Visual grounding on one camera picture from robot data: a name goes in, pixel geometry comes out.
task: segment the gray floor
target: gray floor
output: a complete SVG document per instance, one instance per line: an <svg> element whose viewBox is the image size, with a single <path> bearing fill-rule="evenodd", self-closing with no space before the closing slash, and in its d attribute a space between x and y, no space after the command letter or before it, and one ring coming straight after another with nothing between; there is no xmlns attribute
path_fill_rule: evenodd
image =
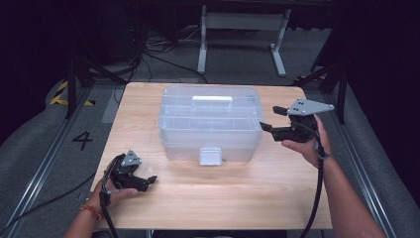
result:
<svg viewBox="0 0 420 238"><path fill-rule="evenodd" d="M208 55L205 78L210 83L255 84L255 85L290 85L299 75L307 75L329 31L287 31L280 52L286 68L287 77L276 74L268 45L275 40L275 33L258 32L251 37L244 37L232 32L214 33L208 40ZM169 53L156 57L169 60L185 67L196 69L199 43L191 42ZM197 73L179 68L158 59L144 56L132 81L170 81L198 82L204 79ZM334 102L336 93L322 95L316 90L319 82L305 86L309 99ZM80 106L80 111L71 120L64 120L66 107L50 105L60 82L46 95L47 109L19 128L0 148L0 201L3 207L0 213L0 227L4 227L16 207L22 202L28 203L27 209L62 194L96 171L96 167L105 147L112 127L113 118L118 109L117 101L124 90L106 80L98 80L85 94L88 100L94 100L94 106ZM389 237L418 237L420 235L420 212L410 194L395 173L386 153L372 131L367 118L361 110L351 90L347 94L345 120L346 125L337 123L333 113L322 115L332 138L334 153L361 198L366 200L371 209L382 209L389 220L392 230ZM68 128L62 141L56 140L60 128ZM73 142L77 136L89 132L92 142ZM371 194L361 183L349 150L357 152L366 170L374 194L382 207L372 207ZM32 184L37 172L44 170L46 179L36 186ZM61 237L66 227L77 212L78 206L88 196L92 181L70 195L46 205L25 216L17 223L10 236L6 237ZM25 194L28 187L35 187L32 199ZM119 231L122 237L144 237L144 231ZM325 237L334 237L332 231L325 231ZM298 237L300 231L288 231L289 237ZM321 231L311 231L308 237L322 237Z"/></svg>

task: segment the container latch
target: container latch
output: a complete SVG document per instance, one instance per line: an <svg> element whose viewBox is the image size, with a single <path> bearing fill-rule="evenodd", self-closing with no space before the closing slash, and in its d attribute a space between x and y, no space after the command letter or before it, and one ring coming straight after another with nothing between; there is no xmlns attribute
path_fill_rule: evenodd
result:
<svg viewBox="0 0 420 238"><path fill-rule="evenodd" d="M201 166L220 166L222 165L222 149L219 147L200 148Z"/></svg>

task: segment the metal frame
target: metal frame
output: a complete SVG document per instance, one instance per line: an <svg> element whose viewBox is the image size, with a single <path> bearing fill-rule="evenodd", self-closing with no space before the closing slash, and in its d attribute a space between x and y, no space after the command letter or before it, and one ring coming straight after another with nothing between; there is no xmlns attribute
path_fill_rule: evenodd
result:
<svg viewBox="0 0 420 238"><path fill-rule="evenodd" d="M270 50L279 76L286 76L279 48L287 27L290 10L284 14L238 14L238 13L207 13L206 5L201 12L201 45L198 56L197 71L204 73L207 58L207 29L238 29L278 31L275 44L270 44Z"/></svg>

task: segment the wooden table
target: wooden table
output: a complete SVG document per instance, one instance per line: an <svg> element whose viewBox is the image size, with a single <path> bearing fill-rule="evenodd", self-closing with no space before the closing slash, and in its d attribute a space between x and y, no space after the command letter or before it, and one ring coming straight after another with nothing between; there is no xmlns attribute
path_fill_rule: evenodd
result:
<svg viewBox="0 0 420 238"><path fill-rule="evenodd" d="M117 155L132 149L143 163L135 176L157 176L147 192L110 209L117 228L135 229L303 229L308 221L317 170L300 154L283 148L270 133L249 162L203 167L198 161L170 161L159 141L158 114L163 90L170 84L127 85L108 138L95 185ZM253 86L265 122L287 127L288 117L272 106L289 107L304 93L297 87ZM105 219L98 227L108 227ZM313 229L331 229L323 190Z"/></svg>

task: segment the clear plastic container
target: clear plastic container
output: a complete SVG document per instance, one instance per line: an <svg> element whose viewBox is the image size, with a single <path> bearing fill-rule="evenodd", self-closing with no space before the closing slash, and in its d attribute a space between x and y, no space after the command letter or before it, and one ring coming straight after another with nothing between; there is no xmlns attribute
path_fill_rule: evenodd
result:
<svg viewBox="0 0 420 238"><path fill-rule="evenodd" d="M261 121L258 92L242 86L169 86L158 118L166 156L201 165L249 161L261 140Z"/></svg>

